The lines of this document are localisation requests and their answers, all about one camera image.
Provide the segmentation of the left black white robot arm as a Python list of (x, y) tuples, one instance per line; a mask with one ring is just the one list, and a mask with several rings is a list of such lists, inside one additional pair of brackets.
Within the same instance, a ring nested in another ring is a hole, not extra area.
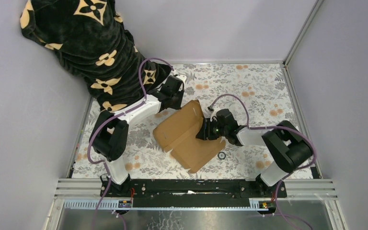
[(100, 155), (101, 162), (113, 182), (111, 191), (118, 197), (129, 192), (129, 173), (122, 155), (125, 152), (129, 129), (143, 119), (167, 108), (181, 109), (187, 77), (173, 74), (150, 90), (137, 102), (120, 111), (106, 108), (100, 113), (90, 137), (89, 149)]

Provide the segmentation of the aluminium frame rails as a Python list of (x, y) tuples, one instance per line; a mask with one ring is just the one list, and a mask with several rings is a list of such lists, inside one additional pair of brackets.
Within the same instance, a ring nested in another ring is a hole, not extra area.
[[(91, 145), (93, 147), (103, 147), (103, 150), (109, 150), (112, 153), (111, 143), (116, 139), (119, 141), (127, 141), (128, 127), (132, 128), (134, 125), (141, 122), (146, 117), (153, 115), (150, 112), (155, 111), (157, 99), (150, 99), (152, 95), (146, 95), (145, 99), (127, 107), (127, 109), (120, 110), (118, 114), (111, 115), (106, 112), (99, 116), (97, 126), (94, 128), (92, 140), (90, 139), (88, 146), (88, 158), (90, 158)], [(218, 96), (212, 104), (208, 107), (209, 111), (214, 111), (214, 104), (222, 97), (230, 96), (238, 100), (243, 106), (247, 114), (247, 125), (241, 126), (250, 132), (245, 139), (249, 144), (259, 145), (257, 137), (259, 137), (259, 130), (286, 130), (284, 134), (276, 135), (273, 140), (269, 140), (263, 145), (267, 145), (270, 152), (283, 157), (286, 155), (287, 146), (280, 144), (281, 137), (286, 137), (288, 134), (291, 143), (304, 143), (307, 148), (311, 148), (312, 161), (306, 166), (316, 164), (317, 152), (313, 150), (313, 144), (302, 133), (292, 127), (287, 126), (265, 126), (265, 127), (248, 127), (250, 123), (250, 115), (244, 103), (232, 94), (223, 94)], [(114, 166), (108, 166), (107, 158), (100, 161), (94, 161), (94, 164), (103, 163), (107, 174), (101, 175), (99, 179), (59, 179), (52, 210), (50, 216), (47, 217), (46, 227), (44, 230), (59, 230), (60, 221), (63, 210), (66, 205), (70, 204), (71, 208), (92, 209), (95, 211), (93, 222), (89, 226), (95, 225), (98, 210), (111, 211), (125, 211), (131, 210), (228, 210), (228, 211), (243, 211), (254, 210), (260, 214), (257, 217), (265, 216), (282, 216), (285, 221), (290, 219), (297, 219), (305, 223), (311, 230), (312, 225), (300, 217), (290, 214), (284, 214), (280, 211), (278, 200), (320, 200), (322, 201), (328, 212), (329, 220), (333, 230), (348, 230), (344, 216), (339, 207), (339, 198), (336, 195), (334, 184), (331, 179), (291, 179), (288, 178), (292, 173), (288, 173), (284, 178), (279, 178), (273, 185), (268, 185), (263, 181), (261, 175), (256, 179), (229, 179), (229, 180), (172, 180), (172, 179), (131, 179), (127, 174), (121, 185), (117, 185), (117, 177), (122, 176), (122, 173), (113, 170)]]

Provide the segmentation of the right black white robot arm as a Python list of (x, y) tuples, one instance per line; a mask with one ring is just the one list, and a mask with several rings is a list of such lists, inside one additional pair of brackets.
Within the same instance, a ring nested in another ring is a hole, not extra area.
[(270, 196), (275, 190), (275, 184), (314, 155), (306, 137), (287, 120), (276, 126), (241, 126), (229, 109), (222, 109), (214, 117), (204, 118), (196, 134), (200, 140), (217, 140), (220, 137), (235, 146), (267, 147), (274, 161), (256, 177), (255, 189), (262, 197)]

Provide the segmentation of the black floral plush blanket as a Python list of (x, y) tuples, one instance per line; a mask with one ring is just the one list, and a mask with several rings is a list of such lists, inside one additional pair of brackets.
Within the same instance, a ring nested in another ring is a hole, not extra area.
[(25, 38), (51, 50), (67, 72), (84, 80), (101, 110), (135, 103), (171, 73), (138, 51), (113, 0), (29, 0), (20, 26)]

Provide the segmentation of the brown cardboard box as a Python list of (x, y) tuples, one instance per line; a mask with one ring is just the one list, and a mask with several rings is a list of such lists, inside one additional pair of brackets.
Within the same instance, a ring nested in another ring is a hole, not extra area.
[(226, 146), (223, 138), (196, 138), (203, 118), (199, 100), (191, 100), (153, 130), (153, 136), (162, 150), (169, 152), (189, 173), (198, 172)]

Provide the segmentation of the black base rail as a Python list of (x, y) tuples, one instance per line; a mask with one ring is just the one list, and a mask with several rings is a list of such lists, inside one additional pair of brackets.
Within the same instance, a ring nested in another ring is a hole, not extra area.
[(253, 199), (273, 201), (286, 198), (284, 183), (262, 188), (255, 180), (245, 179), (130, 179), (122, 185), (101, 180), (100, 195), (126, 197), (135, 208), (243, 208)]

